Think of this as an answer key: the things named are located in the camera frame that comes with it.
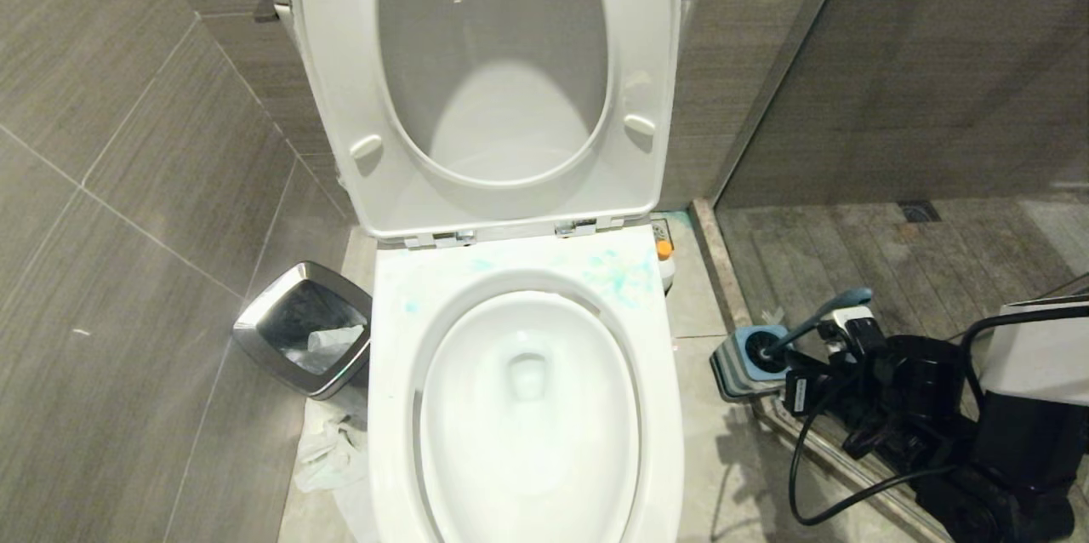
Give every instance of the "white toilet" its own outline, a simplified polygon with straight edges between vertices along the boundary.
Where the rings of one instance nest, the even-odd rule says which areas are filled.
[[[664,543],[681,406],[647,213],[681,0],[291,0],[382,242],[368,443],[383,543]]]

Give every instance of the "gray floor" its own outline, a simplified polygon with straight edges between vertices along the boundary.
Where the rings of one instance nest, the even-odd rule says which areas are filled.
[[[944,338],[1089,272],[1089,198],[933,201],[909,224],[897,205],[717,209],[754,322],[786,325],[847,287],[873,288],[885,333]]]

